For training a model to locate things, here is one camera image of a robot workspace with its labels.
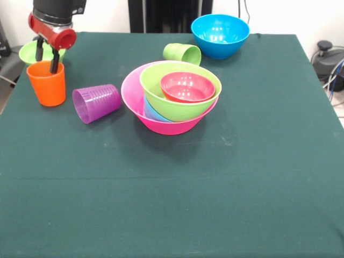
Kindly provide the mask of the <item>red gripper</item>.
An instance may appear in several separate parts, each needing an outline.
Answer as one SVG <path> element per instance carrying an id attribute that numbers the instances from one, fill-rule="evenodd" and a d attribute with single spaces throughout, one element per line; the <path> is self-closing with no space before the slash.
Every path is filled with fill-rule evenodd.
<path id="1" fill-rule="evenodd" d="M 60 49 L 70 49 L 77 39 L 76 32 L 71 26 L 53 26 L 44 23 L 32 13 L 28 17 L 28 25 L 32 31 L 41 36 L 37 39 L 35 60 L 41 61 L 43 56 L 44 40 L 50 44 L 52 48 L 53 59 L 51 60 L 50 72 L 56 74 L 58 72 L 60 61 Z"/>

